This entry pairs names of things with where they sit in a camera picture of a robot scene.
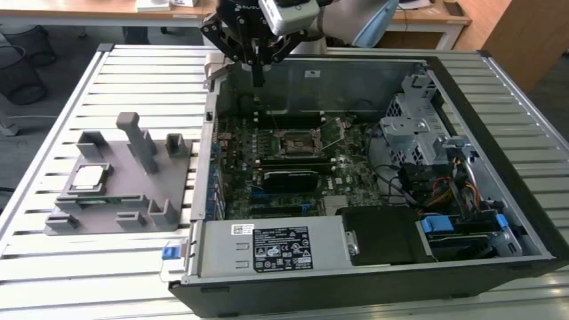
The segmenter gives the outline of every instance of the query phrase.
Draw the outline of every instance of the blue tab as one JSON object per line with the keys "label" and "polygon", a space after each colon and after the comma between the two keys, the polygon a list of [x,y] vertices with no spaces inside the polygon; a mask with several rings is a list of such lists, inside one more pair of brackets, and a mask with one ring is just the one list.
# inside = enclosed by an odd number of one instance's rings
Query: blue tab
{"label": "blue tab", "polygon": [[425,233],[454,230],[453,223],[446,215],[428,216],[421,220],[421,227],[424,228]]}
{"label": "blue tab", "polygon": [[161,249],[161,259],[162,260],[176,260],[181,257],[181,248],[177,247],[164,247]]}
{"label": "blue tab", "polygon": [[498,221],[500,228],[502,228],[502,229],[508,229],[509,224],[508,224],[506,216],[505,216],[505,215],[502,215],[501,213],[498,213],[498,214],[496,215],[496,220]]}

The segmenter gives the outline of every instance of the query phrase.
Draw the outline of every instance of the blue drive latch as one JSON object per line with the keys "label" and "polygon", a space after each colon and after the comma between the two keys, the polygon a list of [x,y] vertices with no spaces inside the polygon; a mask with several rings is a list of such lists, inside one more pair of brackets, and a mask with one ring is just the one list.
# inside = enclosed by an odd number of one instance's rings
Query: blue drive latch
{"label": "blue drive latch", "polygon": [[453,223],[446,215],[430,215],[421,220],[425,233],[454,231]]}

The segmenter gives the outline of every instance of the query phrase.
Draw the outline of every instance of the barcode sticker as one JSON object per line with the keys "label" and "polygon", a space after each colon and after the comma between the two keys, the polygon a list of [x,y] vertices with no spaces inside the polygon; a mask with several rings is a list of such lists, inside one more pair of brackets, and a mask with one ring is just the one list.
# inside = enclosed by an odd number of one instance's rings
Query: barcode sticker
{"label": "barcode sticker", "polygon": [[230,225],[232,235],[252,235],[254,225]]}

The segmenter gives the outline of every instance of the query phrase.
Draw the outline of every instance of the red wire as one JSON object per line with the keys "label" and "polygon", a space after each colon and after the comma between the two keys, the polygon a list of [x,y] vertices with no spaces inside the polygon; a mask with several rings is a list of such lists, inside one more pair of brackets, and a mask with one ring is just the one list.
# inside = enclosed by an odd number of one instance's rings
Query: red wire
{"label": "red wire", "polygon": [[444,180],[450,180],[450,177],[440,177],[440,178],[437,178],[437,180],[434,180],[434,183],[433,183],[433,196],[437,193],[438,182],[441,182]]}

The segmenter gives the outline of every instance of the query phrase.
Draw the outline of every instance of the white cable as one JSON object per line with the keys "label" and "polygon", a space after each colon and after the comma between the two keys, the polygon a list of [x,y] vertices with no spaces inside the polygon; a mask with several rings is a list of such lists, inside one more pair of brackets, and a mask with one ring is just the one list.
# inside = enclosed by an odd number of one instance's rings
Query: white cable
{"label": "white cable", "polygon": [[15,117],[8,117],[8,119],[23,119],[23,118],[57,118],[56,115],[17,115]]}

